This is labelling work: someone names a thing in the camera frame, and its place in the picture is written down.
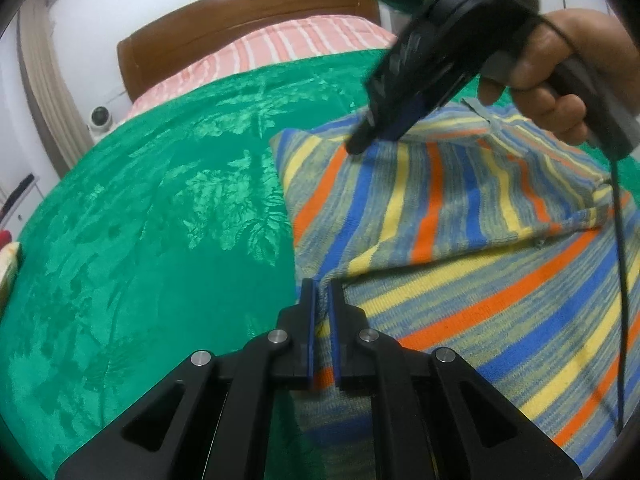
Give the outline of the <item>right hand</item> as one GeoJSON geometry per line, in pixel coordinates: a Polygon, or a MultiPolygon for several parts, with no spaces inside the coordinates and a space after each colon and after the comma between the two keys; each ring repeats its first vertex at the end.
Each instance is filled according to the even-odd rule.
{"type": "Polygon", "coordinates": [[[489,106],[509,90],[518,110],[559,140],[578,145],[587,140],[585,100],[553,78],[579,62],[591,67],[629,113],[639,115],[639,47],[623,23],[595,10],[566,9],[546,15],[535,28],[508,79],[480,78],[477,96],[489,106]]]}

